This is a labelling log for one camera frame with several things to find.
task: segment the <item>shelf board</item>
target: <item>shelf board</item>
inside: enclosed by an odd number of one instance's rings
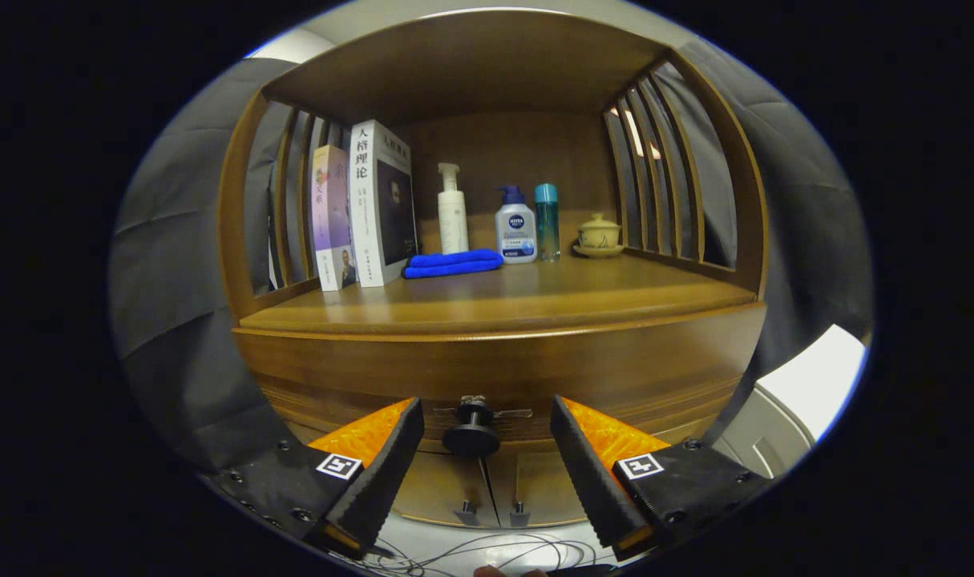
[[[600,114],[666,54],[651,39],[549,12],[497,10],[399,23],[270,81],[274,101],[388,127],[505,110]]]
[[[754,293],[652,260],[615,256],[313,291],[240,319],[242,329],[369,336],[576,331],[753,303]]]

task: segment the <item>cabinet knob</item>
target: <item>cabinet knob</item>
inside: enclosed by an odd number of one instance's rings
[[[443,434],[443,445],[459,457],[482,459],[493,455],[501,447],[501,439],[489,426],[494,412],[482,397],[471,397],[458,406],[461,425]]]
[[[476,508],[469,501],[462,501],[462,510],[455,511],[455,514],[464,525],[469,527],[479,527],[480,525],[479,519],[476,518]]]
[[[530,514],[526,511],[526,505],[522,501],[515,504],[515,511],[508,514],[508,522],[513,527],[525,527],[530,523]]]

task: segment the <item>folded towel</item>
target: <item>folded towel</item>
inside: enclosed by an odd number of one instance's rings
[[[504,258],[489,248],[478,251],[455,252],[453,255],[417,255],[409,260],[405,278],[428,278],[451,274],[468,274],[494,270]]]
[[[409,260],[409,266],[413,268],[425,267],[445,267],[447,265],[457,265],[458,263],[468,263],[472,260],[489,260],[489,262],[504,262],[501,255],[491,251],[489,248],[479,248],[476,251],[453,252],[450,255],[417,255]]]

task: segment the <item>blue bottle cap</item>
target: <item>blue bottle cap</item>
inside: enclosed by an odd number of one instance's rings
[[[519,187],[516,185],[502,186],[498,190],[504,191],[504,197],[501,199],[501,204],[526,204],[526,197],[520,192]]]
[[[537,185],[534,193],[537,202],[557,202],[557,187],[550,183]]]

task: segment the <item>white pump bottle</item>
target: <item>white pump bottle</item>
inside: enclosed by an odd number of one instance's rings
[[[465,195],[458,190],[458,164],[440,162],[443,192],[436,195],[440,223],[440,252],[451,255],[469,249],[469,231],[465,222]]]

